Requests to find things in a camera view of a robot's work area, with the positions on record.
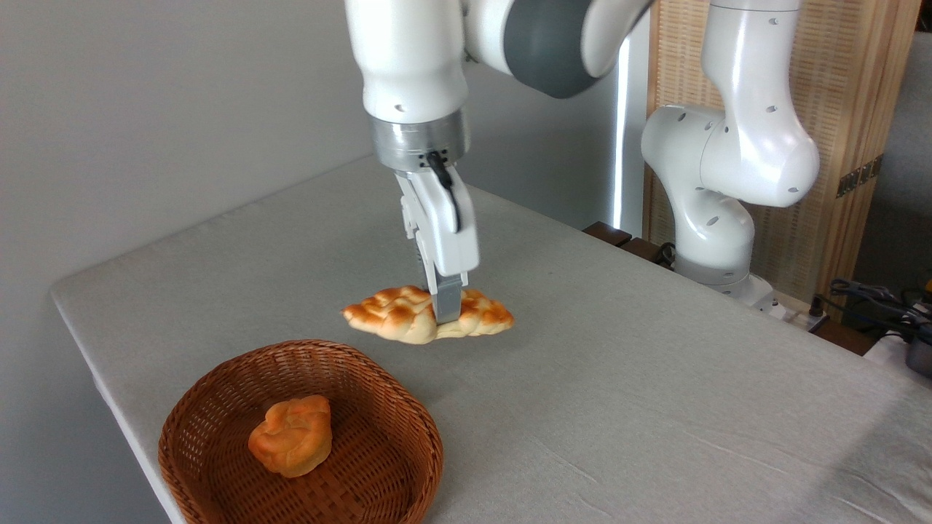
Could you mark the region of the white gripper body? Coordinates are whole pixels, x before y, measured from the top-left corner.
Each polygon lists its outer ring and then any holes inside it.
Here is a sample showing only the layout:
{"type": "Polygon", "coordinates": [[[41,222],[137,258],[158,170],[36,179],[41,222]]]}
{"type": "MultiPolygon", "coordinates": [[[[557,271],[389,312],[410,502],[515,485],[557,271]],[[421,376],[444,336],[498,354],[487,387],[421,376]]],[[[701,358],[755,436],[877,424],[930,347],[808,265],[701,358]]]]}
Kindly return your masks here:
{"type": "Polygon", "coordinates": [[[432,170],[397,170],[396,180],[406,235],[419,243],[423,255],[432,260],[435,272],[468,279],[467,273],[479,264],[475,209],[468,188],[454,166],[451,192],[445,190],[432,170]]]}

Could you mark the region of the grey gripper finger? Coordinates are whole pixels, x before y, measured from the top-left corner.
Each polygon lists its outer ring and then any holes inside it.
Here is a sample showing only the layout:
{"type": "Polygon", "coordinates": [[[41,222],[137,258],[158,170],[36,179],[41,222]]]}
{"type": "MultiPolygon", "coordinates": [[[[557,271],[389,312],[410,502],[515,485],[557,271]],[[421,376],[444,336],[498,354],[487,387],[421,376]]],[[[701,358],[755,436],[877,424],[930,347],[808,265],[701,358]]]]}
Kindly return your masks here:
{"type": "Polygon", "coordinates": [[[434,315],[437,325],[455,322],[462,315],[462,275],[443,276],[435,272],[434,315]]]}
{"type": "Polygon", "coordinates": [[[419,260],[419,264],[422,265],[424,272],[424,286],[423,289],[429,293],[436,292],[436,274],[435,268],[432,260],[430,260],[428,255],[423,255],[422,248],[419,243],[416,243],[416,256],[419,260]]]}

